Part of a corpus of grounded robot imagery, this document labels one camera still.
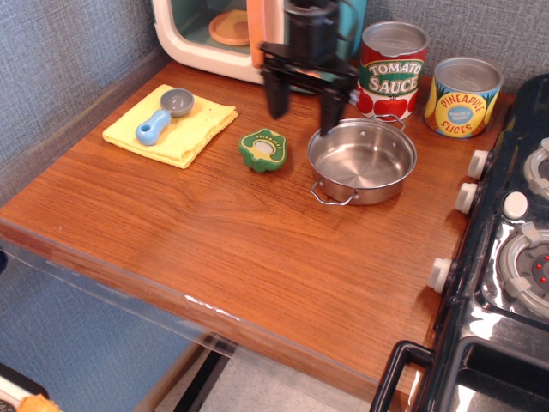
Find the pan handle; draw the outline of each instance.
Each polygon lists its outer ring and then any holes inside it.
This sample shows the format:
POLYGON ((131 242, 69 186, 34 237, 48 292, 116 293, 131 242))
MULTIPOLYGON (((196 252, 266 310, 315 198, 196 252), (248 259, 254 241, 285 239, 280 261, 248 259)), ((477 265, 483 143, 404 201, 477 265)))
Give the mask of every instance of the pan handle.
POLYGON ((374 118, 393 118, 394 120, 396 120, 398 123, 401 124, 401 126, 402 126, 401 131, 404 131, 404 129, 406 129, 406 124, 401 120, 401 118, 399 118, 395 114, 376 114, 376 115, 371 117, 372 120, 374 118))
POLYGON ((431 349, 410 341, 398 342, 387 361, 382 379, 377 387, 376 395, 371 402, 370 412, 387 412, 389 410, 404 366, 408 363, 413 363, 425 369, 425 374, 418 390, 419 396, 425 389, 426 378, 431 372, 434 359, 435 352, 431 349))
POLYGON ((354 190, 354 193, 345 201, 345 202, 327 202, 325 200, 322 200, 318 195, 317 193, 315 192, 315 189, 317 188, 318 185, 322 185, 324 183, 324 178, 320 178, 318 179, 315 184, 311 187, 311 194, 312 196, 315 197, 315 199, 322 203, 322 204, 326 204, 328 206, 345 206, 345 205, 348 205, 352 200, 353 198, 359 193, 359 190, 358 189, 355 189, 354 190))

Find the blue measuring spoon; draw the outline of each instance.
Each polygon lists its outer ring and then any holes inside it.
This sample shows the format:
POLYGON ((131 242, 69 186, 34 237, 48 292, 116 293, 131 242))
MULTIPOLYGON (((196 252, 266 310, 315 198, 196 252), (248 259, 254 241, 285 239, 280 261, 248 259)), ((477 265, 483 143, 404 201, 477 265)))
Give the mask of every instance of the blue measuring spoon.
POLYGON ((172 118, 180 118, 190 112, 195 104, 195 96, 184 88, 168 90, 160 97, 161 110, 136 129, 136 137, 140 144, 153 146, 158 142, 160 133, 168 126, 172 118))

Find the floor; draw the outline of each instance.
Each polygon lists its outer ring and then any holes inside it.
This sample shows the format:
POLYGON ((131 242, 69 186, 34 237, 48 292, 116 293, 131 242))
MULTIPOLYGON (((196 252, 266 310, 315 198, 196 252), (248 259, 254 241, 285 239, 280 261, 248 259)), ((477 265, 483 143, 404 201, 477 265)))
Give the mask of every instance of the floor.
MULTIPOLYGON (((173 412, 208 355, 200 355, 155 412, 173 412)), ((201 412, 366 412, 370 404, 303 373, 237 348, 201 412)))

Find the black oven handle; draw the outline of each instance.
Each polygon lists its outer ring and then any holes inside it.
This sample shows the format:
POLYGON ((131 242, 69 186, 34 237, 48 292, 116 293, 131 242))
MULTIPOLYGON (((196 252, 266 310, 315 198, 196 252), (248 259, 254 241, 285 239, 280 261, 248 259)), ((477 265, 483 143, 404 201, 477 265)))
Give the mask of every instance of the black oven handle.
POLYGON ((425 369, 422 383, 431 370, 435 352, 414 342, 401 341, 393 348, 387 361, 382 379, 377 387, 376 395, 371 402, 370 412, 386 412, 395 394, 396 386, 401 378, 404 366, 413 363, 425 369))

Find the toy can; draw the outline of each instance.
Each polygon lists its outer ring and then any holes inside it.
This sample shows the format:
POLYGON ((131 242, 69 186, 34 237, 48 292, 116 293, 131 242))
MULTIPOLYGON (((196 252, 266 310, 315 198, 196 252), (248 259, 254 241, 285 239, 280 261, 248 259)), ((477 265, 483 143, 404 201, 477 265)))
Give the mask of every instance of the toy can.
POLYGON ((477 136, 490 122, 503 82, 501 71, 484 60, 443 60, 435 67, 425 122, 443 136, 477 136))
POLYGON ((404 21, 380 21, 362 33, 357 108, 367 118, 407 118, 418 97, 429 37, 404 21))

